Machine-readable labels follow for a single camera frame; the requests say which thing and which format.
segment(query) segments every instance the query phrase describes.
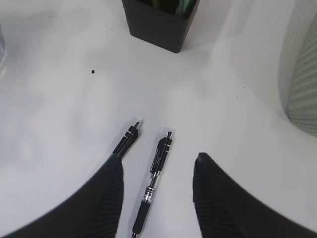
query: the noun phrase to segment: retractable pen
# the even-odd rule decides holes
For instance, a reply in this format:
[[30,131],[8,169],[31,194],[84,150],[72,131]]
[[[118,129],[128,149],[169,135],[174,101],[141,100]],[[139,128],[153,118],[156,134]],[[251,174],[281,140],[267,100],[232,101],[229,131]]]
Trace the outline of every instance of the retractable pen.
[[116,155],[122,158],[125,153],[129,150],[129,148],[133,145],[133,143],[139,137],[138,126],[139,122],[137,122],[134,126],[130,126],[128,131],[125,133],[124,137],[120,140],[119,144],[113,151],[113,155]]
[[147,186],[145,190],[145,194],[141,202],[139,212],[132,229],[132,238],[137,238],[142,231],[143,225],[145,223],[145,220],[146,220],[146,217],[149,212],[149,208],[153,199],[154,191],[158,184],[159,176],[163,170],[163,167],[167,158],[167,154],[169,152],[169,148],[172,143],[171,136],[172,136],[172,132],[169,132],[167,134],[167,137],[159,141],[157,151],[156,151],[156,154],[151,166],[151,170],[150,170],[152,180],[150,185]]

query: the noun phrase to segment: black rubber grip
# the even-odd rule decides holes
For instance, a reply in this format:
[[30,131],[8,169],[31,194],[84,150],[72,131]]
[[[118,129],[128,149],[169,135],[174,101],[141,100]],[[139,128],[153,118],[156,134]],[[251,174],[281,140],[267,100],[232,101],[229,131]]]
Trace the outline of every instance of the black rubber grip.
[[133,233],[136,233],[136,234],[141,233],[149,208],[150,208],[150,203],[147,203],[145,201],[141,202],[138,216],[137,216],[137,219],[135,219],[135,223],[132,229]]

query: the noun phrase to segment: desk surface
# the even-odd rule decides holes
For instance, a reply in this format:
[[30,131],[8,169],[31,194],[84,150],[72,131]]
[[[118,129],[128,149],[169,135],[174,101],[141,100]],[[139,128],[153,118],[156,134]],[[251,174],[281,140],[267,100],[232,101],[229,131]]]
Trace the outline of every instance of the desk surface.
[[317,231],[317,139],[283,111],[316,8],[314,0],[202,0],[176,55],[131,37],[118,0],[2,0],[0,236],[73,194],[136,119],[144,124],[123,161],[118,237],[130,234],[166,128],[174,145],[145,237],[199,237],[192,178],[202,151]]

